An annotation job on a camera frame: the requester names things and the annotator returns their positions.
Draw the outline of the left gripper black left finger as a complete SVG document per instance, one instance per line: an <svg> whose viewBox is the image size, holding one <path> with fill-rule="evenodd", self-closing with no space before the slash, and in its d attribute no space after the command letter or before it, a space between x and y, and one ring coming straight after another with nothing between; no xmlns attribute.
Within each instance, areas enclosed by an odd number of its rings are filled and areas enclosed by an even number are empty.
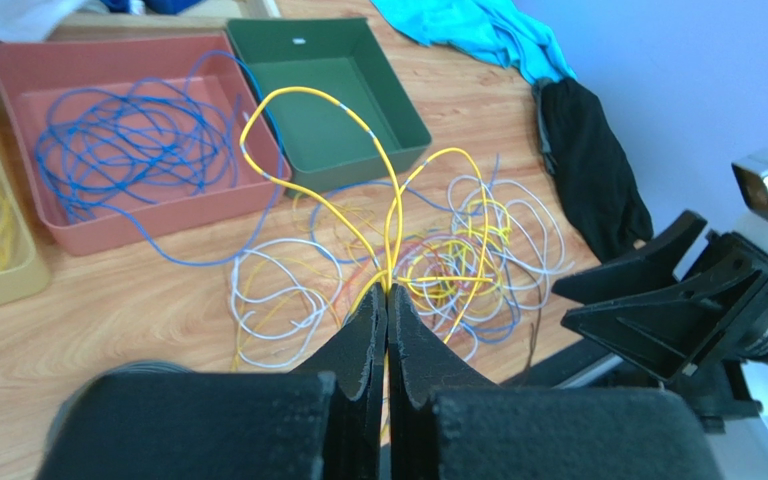
<svg viewBox="0 0 768 480"><path fill-rule="evenodd" d="M284 373L124 364L55 416L41 479L375 479L386 300L374 286L345 325Z"/></svg>

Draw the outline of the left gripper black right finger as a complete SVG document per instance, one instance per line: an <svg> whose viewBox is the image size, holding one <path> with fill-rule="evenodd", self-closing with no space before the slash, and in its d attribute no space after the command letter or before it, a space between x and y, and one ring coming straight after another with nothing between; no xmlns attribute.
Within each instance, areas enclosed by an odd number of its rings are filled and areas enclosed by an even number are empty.
<svg viewBox="0 0 768 480"><path fill-rule="evenodd" d="M697 418L640 388L507 388L387 295L391 473L396 479L717 479Z"/></svg>

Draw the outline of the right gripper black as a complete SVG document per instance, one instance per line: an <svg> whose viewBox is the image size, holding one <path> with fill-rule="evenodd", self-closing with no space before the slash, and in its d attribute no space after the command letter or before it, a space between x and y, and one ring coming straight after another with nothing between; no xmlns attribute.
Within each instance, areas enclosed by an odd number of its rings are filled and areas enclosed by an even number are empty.
<svg viewBox="0 0 768 480"><path fill-rule="evenodd" d="M707 221L686 210L644 246L557 280L577 303L562 324L672 382L721 358L768 365L768 255L736 233L706 234L683 281L673 272Z"/></svg>

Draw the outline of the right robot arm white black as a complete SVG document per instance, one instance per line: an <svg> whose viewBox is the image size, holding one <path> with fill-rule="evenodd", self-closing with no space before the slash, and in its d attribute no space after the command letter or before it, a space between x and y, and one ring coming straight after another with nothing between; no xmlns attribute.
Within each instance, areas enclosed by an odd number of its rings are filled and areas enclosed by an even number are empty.
<svg viewBox="0 0 768 480"><path fill-rule="evenodd" d="M768 221L730 232L686 211L645 246L558 280L562 320L589 365L573 383L660 387L709 432L729 420L768 426Z"/></svg>

